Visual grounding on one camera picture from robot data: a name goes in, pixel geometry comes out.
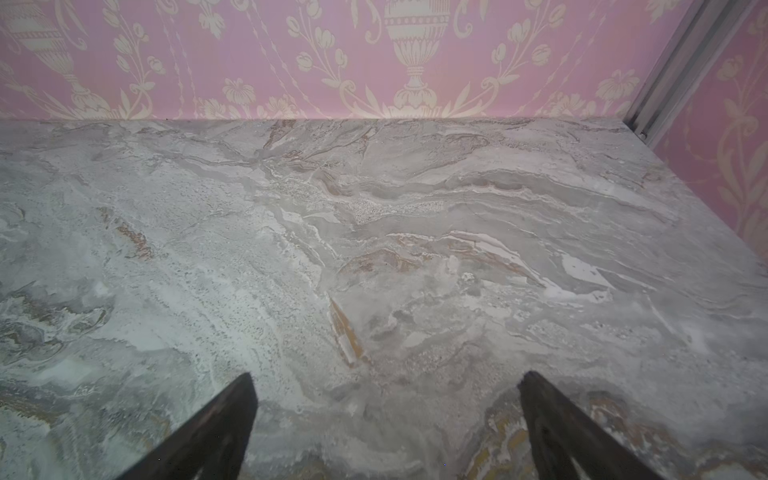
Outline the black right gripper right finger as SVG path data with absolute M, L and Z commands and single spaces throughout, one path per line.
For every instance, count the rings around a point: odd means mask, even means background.
M 540 373 L 526 372 L 518 390 L 539 478 L 660 477 Z

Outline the aluminium corner frame post right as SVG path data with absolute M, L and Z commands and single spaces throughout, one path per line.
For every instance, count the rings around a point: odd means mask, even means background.
M 692 2 L 623 118 L 646 146 L 658 145 L 755 5 L 749 0 Z

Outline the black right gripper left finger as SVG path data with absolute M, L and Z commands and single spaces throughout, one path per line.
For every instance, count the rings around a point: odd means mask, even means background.
M 252 377 L 243 373 L 119 477 L 236 479 L 257 409 Z

